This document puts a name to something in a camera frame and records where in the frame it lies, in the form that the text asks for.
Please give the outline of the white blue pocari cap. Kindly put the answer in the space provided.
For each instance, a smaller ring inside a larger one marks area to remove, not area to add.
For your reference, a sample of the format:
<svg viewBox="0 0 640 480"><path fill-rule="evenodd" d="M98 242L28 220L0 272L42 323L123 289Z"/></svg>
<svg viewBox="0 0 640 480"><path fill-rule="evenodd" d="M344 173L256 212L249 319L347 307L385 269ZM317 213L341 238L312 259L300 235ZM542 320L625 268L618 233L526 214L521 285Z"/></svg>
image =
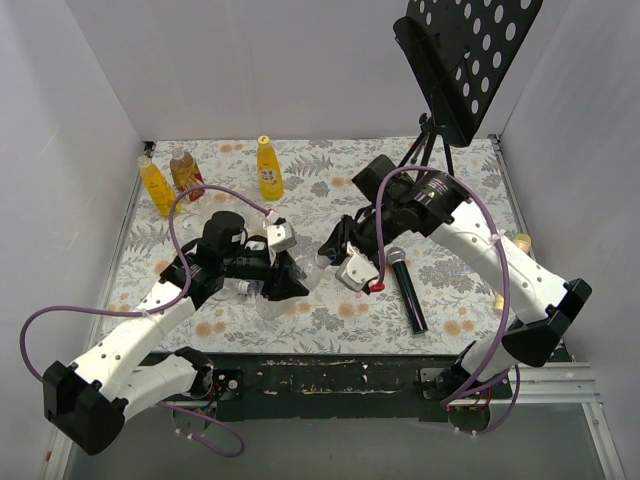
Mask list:
<svg viewBox="0 0 640 480"><path fill-rule="evenodd" d="M332 263L332 259L326 256L316 256L315 262L318 267L325 269Z"/></svg>

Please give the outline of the clear crushed plastic bottle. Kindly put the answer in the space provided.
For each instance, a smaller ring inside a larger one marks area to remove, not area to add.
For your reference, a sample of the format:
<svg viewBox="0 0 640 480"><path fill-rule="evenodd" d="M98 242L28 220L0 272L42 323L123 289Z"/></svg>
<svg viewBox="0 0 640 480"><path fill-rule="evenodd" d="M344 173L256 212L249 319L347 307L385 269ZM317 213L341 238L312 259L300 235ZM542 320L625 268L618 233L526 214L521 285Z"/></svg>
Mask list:
<svg viewBox="0 0 640 480"><path fill-rule="evenodd" d="M318 287L326 269L321 269L316 265L316 256L319 255L314 254L305 257L299 257L295 260L299 278L301 279L302 283L309 289L309 294ZM289 300L274 302L265 299L262 295L258 295L255 304L256 311L262 319L274 320L294 307L298 300L305 297L297 297Z"/></svg>

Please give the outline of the brown tea bottle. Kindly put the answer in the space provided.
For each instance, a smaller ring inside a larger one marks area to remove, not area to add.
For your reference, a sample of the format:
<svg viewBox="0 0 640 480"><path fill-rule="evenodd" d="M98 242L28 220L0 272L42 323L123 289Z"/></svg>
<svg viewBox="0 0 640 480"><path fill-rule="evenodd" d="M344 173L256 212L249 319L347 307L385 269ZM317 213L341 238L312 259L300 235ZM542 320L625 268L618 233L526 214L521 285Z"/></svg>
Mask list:
<svg viewBox="0 0 640 480"><path fill-rule="evenodd" d="M199 166L188 151L180 147L173 148L169 166L174 184L180 193L204 184Z"/></svg>

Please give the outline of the yellow honey pomelo bottle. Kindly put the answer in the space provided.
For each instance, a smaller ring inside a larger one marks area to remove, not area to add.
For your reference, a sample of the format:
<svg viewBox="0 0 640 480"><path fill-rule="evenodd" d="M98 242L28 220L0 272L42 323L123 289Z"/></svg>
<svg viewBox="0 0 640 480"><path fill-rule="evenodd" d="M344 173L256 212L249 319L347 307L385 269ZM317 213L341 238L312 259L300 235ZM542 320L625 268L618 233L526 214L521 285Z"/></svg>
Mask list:
<svg viewBox="0 0 640 480"><path fill-rule="evenodd" d="M170 187L159 168L152 162L151 158L141 155L137 159L140 177L144 183L151 200L156 206L161 216L169 216L171 206L176 200L176 194Z"/></svg>

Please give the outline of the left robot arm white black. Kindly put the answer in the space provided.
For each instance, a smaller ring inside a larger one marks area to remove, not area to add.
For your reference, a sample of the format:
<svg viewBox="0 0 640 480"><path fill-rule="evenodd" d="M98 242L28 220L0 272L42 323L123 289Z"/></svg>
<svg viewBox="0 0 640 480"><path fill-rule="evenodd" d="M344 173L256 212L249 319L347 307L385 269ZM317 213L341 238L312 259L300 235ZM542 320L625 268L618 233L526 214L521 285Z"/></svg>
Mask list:
<svg viewBox="0 0 640 480"><path fill-rule="evenodd" d="M305 296L289 254L293 227L271 211L265 235L249 236L242 216L220 211L202 234L182 246L136 312L71 364L43 375L44 414L85 453L104 451L126 421L173 395L211 394L215 367L204 353L183 347L145 370L138 367L176 326L191 317L227 279L257 283L271 302Z"/></svg>

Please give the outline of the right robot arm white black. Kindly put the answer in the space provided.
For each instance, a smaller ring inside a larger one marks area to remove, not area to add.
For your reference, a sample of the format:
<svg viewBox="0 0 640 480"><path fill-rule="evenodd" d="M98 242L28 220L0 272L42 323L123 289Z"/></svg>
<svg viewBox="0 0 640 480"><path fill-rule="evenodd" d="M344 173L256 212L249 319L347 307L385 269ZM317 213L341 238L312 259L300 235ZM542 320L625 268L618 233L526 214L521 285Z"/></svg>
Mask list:
<svg viewBox="0 0 640 480"><path fill-rule="evenodd" d="M337 267L344 286L371 294L384 288L393 241L419 233L503 297L496 333L472 342L429 381L431 396L450 403L479 395L519 364L544 366L592 288L548 271L500 233L486 205L459 179L424 166L413 178L413 170L381 155L356 175L353 182L373 210L361 221L342 216L318 254Z"/></svg>

